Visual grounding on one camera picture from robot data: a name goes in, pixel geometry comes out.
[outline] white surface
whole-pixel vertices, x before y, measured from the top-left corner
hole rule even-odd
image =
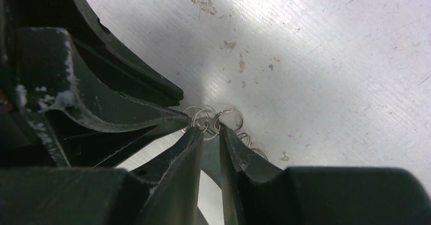
[[[182,107],[240,110],[276,166],[402,167],[431,191],[431,0],[200,1],[215,15],[191,0],[88,2],[184,90]]]
[[[199,179],[198,207],[209,225],[225,224],[222,190],[203,171]]]

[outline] keyring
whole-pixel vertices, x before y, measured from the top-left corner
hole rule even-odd
[[[187,107],[187,108],[185,108],[183,111],[181,111],[182,113],[186,113],[186,111],[188,110],[188,109],[192,109],[192,108],[198,108],[198,109],[200,109],[200,110],[203,110],[203,108],[202,107],[198,107],[198,106],[190,106],[190,107]],[[208,113],[207,112],[205,112],[205,115],[206,115],[206,117],[207,118],[209,118],[209,115],[208,115]],[[185,134],[186,133],[186,129],[187,129],[187,127],[185,127],[185,128],[182,128],[181,129],[181,131]]]
[[[260,149],[258,149],[258,148],[250,148],[250,150],[254,151],[259,156],[263,157],[265,160],[268,160],[268,157],[266,157],[265,153],[263,153],[263,151],[261,151]]]
[[[196,125],[197,116],[198,116],[198,115],[199,115],[199,113],[201,113],[201,112],[209,112],[209,113],[212,113],[212,114],[214,114],[214,115],[217,115],[213,110],[210,110],[210,109],[202,109],[202,110],[198,111],[198,112],[193,116],[193,118],[192,118],[192,126]],[[211,137],[209,137],[209,138],[204,138],[203,140],[204,140],[204,141],[212,140],[212,139],[214,139],[214,138],[215,138],[215,137],[217,137],[217,136],[218,136],[218,134],[217,134],[217,135],[214,135],[214,136],[211,136]]]
[[[250,147],[252,145],[252,139],[250,138],[250,135],[248,135],[247,133],[240,133],[238,134],[238,138],[240,140],[247,138],[247,141],[245,142],[245,146],[246,147]]]
[[[192,127],[196,126],[196,125],[197,125],[197,122],[198,122],[199,120],[203,120],[203,119],[208,119],[208,120],[210,120],[210,119],[212,119],[212,118],[210,118],[210,117],[200,117],[200,118],[196,119],[196,121],[195,121],[195,122],[192,122]],[[200,127],[200,126],[198,126],[198,128],[199,128],[202,132],[207,131],[208,127],[209,127],[209,122],[208,122],[208,121],[205,121],[205,129],[204,129],[204,130],[202,130],[202,129],[201,129],[201,127]]]
[[[241,115],[241,113],[235,111],[235,110],[224,110],[221,111],[219,113],[217,113],[214,117],[214,130],[216,131],[217,135],[220,134],[220,124],[218,124],[217,127],[217,122],[220,122],[219,118],[223,115],[223,114],[227,114],[227,113],[236,113],[241,117],[241,124],[234,130],[235,133],[237,133],[239,130],[241,130],[242,126],[244,125],[244,117]]]

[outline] dirt stain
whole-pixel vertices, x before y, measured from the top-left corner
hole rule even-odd
[[[229,49],[230,51],[232,51],[233,49],[235,49],[236,47],[236,41],[234,42],[228,42],[227,40],[225,40],[225,48]]]
[[[245,61],[242,59],[242,54],[239,54],[239,72],[242,73],[245,70]]]
[[[423,84],[425,81],[427,81],[429,78],[431,77],[431,75],[429,75],[428,77],[426,77],[424,80],[422,80],[419,84],[418,84],[418,86],[419,85],[421,85],[421,84]]]
[[[285,161],[285,162],[287,162],[289,160],[289,157],[286,156],[286,152],[285,151],[283,151],[283,157],[280,158],[280,160]]]
[[[202,11],[211,15],[215,15],[217,13],[217,10],[212,6],[211,0],[192,0],[192,4],[199,5]]]
[[[367,105],[364,107],[363,112],[366,112],[370,107],[371,107],[371,105],[370,105],[370,104],[367,104]]]

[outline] metal wire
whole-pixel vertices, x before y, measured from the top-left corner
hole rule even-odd
[[[228,110],[223,110],[220,111],[218,113],[216,113],[212,107],[210,106],[205,106],[205,108],[203,107],[199,107],[199,106],[190,106],[185,108],[182,112],[185,113],[185,111],[192,109],[192,108],[197,108],[199,109],[198,112],[196,112],[193,116],[191,116],[192,118],[192,122],[190,124],[190,126],[198,126],[202,132],[207,132],[211,137],[208,138],[204,138],[204,141],[209,141],[214,139],[215,137],[217,137],[220,134],[220,117],[222,117],[222,115],[224,114],[229,114],[229,113],[234,113],[237,114],[241,117],[241,121],[240,124],[237,125],[237,128],[234,129],[234,132],[238,135],[238,138],[240,140],[242,140],[242,142],[244,143],[244,145],[246,147],[248,147],[250,150],[254,151],[255,153],[257,153],[258,155],[260,155],[261,157],[263,157],[265,160],[268,160],[268,157],[265,155],[265,153],[256,148],[256,147],[252,147],[253,142],[252,142],[252,138],[249,134],[242,132],[239,133],[240,130],[242,129],[243,125],[244,125],[244,117],[242,116],[242,114],[236,110],[232,110],[232,109],[228,109]],[[204,117],[199,117],[199,115],[201,115],[202,113],[205,113]],[[199,123],[199,121],[205,120],[204,125],[205,128],[203,128],[201,126],[201,124]]]

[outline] spring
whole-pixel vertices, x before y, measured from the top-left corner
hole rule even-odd
[[[204,141],[212,140],[220,134],[220,122],[221,122],[220,117],[229,113],[237,114],[241,118],[239,124],[237,124],[237,128],[234,129],[234,132],[238,135],[238,138],[242,140],[244,145],[248,147],[250,150],[254,151],[265,160],[268,160],[268,157],[265,155],[265,153],[262,150],[256,147],[253,147],[252,138],[249,134],[245,132],[240,133],[244,125],[244,117],[238,111],[228,109],[228,110],[216,112],[215,110],[210,109],[209,107],[203,108],[199,106],[190,106],[185,108],[182,112],[187,114],[186,112],[189,111],[190,109],[198,109],[198,111],[191,116],[192,122],[190,126],[197,126],[200,128],[202,132],[208,133],[210,135],[209,137],[204,138],[203,139]]]

